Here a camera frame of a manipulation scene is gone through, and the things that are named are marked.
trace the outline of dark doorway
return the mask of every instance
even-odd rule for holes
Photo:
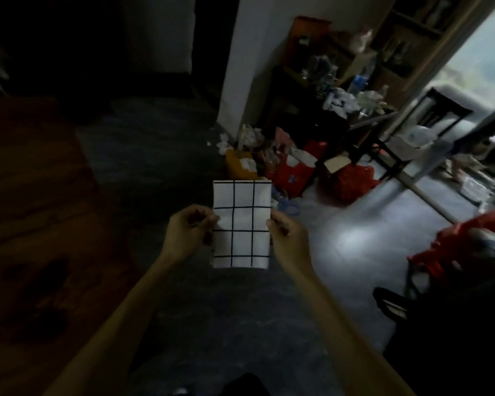
[[[196,0],[192,46],[192,80],[218,108],[239,0]]]

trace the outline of white cloth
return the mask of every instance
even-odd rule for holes
[[[268,268],[271,181],[216,180],[213,210],[220,220],[213,231],[215,268]]]

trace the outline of black wooden chair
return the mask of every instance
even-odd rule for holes
[[[434,87],[431,88],[427,94],[422,97],[419,102],[413,107],[411,112],[405,116],[405,118],[397,125],[397,127],[393,130],[393,132],[388,136],[385,141],[379,139],[380,135],[376,135],[375,133],[371,133],[361,145],[350,153],[350,159],[354,164],[356,164],[364,154],[369,154],[370,157],[376,160],[380,165],[385,167],[387,171],[381,177],[383,179],[390,179],[396,177],[403,169],[409,165],[412,159],[406,160],[402,159],[396,155],[395,152],[389,149],[386,143],[396,135],[402,128],[403,125],[407,122],[407,120],[412,116],[412,114],[417,110],[419,106],[423,103],[425,99],[431,99],[432,104],[430,107],[422,114],[422,117],[418,119],[417,125],[425,126],[427,128],[431,128],[436,123],[440,122],[445,117],[449,117],[451,115],[456,116],[456,119],[446,128],[444,128],[437,136],[440,138],[448,133],[458,122],[462,119],[465,119],[470,113],[473,111],[461,106],[457,102],[453,101],[449,97],[443,95]],[[391,159],[394,160],[394,165],[389,165],[381,156],[380,152],[386,152]]]

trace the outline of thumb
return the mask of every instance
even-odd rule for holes
[[[282,239],[284,237],[279,225],[274,220],[266,219],[266,226],[268,227],[273,240]]]
[[[218,216],[213,214],[206,217],[203,221],[201,221],[197,226],[192,229],[193,233],[200,238],[203,238],[204,235],[208,232],[209,229],[213,227],[213,225],[218,221]]]

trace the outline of person's left hand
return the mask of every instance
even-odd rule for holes
[[[160,259],[178,263],[189,257],[202,244],[204,236],[218,221],[209,207],[192,205],[174,214],[167,226]]]

